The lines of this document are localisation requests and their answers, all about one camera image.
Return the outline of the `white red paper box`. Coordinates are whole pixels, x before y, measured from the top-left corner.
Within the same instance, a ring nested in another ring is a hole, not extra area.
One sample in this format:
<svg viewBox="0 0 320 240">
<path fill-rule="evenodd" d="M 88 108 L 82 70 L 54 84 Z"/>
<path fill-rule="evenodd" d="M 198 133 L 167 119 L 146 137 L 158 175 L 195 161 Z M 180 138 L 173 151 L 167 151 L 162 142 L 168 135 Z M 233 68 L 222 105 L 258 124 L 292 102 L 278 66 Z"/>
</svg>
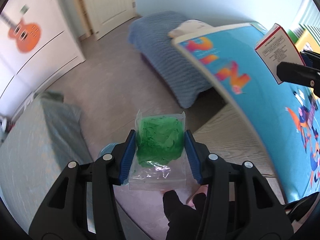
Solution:
<svg viewBox="0 0 320 240">
<path fill-rule="evenodd" d="M 277 84 L 282 81 L 277 76 L 277 65 L 281 62 L 305 65 L 299 51 L 282 26 L 275 23 L 255 46 L 256 53 L 266 64 Z"/>
</svg>

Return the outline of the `green slime zip bag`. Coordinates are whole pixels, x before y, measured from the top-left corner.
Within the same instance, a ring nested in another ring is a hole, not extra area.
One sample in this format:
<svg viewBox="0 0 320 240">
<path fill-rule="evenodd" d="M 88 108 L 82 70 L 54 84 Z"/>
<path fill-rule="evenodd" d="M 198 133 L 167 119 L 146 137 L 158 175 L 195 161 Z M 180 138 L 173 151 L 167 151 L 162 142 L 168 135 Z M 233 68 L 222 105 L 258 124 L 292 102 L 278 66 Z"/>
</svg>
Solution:
<svg viewBox="0 0 320 240">
<path fill-rule="evenodd" d="M 185 188 L 185 113 L 135 119 L 136 151 L 127 179 L 129 189 L 169 191 Z"/>
</svg>

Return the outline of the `blue marathon desk mat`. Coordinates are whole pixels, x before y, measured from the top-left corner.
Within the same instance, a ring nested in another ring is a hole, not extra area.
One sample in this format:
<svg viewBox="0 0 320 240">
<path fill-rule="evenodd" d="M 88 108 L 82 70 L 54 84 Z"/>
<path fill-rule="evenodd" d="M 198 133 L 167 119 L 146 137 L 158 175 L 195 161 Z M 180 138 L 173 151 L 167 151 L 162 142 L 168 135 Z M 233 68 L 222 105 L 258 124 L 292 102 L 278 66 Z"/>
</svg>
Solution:
<svg viewBox="0 0 320 240">
<path fill-rule="evenodd" d="M 172 44 L 237 110 L 293 202 L 319 190 L 319 100 L 308 87 L 276 82 L 255 52 L 265 33 L 259 24 L 231 24 Z"/>
</svg>

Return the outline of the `teal bedspread bed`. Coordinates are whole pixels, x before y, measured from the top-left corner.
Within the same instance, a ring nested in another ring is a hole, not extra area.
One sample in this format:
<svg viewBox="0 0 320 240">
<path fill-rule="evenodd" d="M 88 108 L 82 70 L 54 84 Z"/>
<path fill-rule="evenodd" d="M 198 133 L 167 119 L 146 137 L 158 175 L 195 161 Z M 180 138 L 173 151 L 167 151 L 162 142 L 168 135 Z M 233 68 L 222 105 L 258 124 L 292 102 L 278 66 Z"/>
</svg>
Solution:
<svg viewBox="0 0 320 240">
<path fill-rule="evenodd" d="M 5 198 L 46 193 L 65 166 L 92 162 L 80 127 L 81 109 L 61 95 L 37 96 L 1 146 Z"/>
</svg>

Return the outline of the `white pillow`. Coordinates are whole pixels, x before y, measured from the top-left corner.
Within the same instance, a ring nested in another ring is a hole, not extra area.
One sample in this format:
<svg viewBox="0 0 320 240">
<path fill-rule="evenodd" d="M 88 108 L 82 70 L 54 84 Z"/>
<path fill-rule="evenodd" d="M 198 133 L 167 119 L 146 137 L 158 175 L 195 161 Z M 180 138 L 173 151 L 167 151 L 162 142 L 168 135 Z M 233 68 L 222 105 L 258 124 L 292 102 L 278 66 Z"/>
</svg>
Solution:
<svg viewBox="0 0 320 240">
<path fill-rule="evenodd" d="M 207 30 L 211 28 L 213 28 L 213 26 L 205 22 L 199 20 L 187 20 L 181 23 L 177 28 L 172 29 L 168 33 L 168 36 L 170 38 L 176 38 L 182 35 L 196 33 L 199 30 Z"/>
</svg>

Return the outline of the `blue knit blanket bed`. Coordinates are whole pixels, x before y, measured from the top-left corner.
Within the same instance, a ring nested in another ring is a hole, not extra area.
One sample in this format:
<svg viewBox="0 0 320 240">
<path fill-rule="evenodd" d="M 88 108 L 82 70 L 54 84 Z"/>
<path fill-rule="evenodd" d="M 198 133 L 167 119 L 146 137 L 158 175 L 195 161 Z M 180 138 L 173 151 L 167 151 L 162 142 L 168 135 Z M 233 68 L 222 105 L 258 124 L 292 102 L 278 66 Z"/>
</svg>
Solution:
<svg viewBox="0 0 320 240">
<path fill-rule="evenodd" d="M 188 18 L 165 11 L 141 17 L 129 26 L 128 42 L 147 59 L 169 86 L 182 108 L 212 87 L 207 79 L 171 44 L 169 32 Z"/>
</svg>

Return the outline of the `white wardrobe with guitar sticker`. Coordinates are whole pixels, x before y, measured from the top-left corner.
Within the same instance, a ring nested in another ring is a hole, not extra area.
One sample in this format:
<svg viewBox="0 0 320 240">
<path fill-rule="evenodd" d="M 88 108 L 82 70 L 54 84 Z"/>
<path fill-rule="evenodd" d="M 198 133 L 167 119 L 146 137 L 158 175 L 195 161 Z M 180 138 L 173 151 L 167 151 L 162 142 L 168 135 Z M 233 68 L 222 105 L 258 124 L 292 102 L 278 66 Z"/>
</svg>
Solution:
<svg viewBox="0 0 320 240">
<path fill-rule="evenodd" d="M 8 0 L 1 12 L 1 115 L 13 117 L 85 61 L 60 0 Z"/>
</svg>

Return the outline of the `white door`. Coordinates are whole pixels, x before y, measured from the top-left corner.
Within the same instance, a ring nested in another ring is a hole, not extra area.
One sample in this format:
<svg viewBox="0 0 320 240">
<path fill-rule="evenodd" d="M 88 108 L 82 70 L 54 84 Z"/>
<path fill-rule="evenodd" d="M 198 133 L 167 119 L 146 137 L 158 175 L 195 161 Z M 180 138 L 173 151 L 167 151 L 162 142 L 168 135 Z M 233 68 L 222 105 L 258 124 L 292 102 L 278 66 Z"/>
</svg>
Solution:
<svg viewBox="0 0 320 240">
<path fill-rule="evenodd" d="M 135 0 L 84 0 L 97 40 L 136 16 Z"/>
</svg>

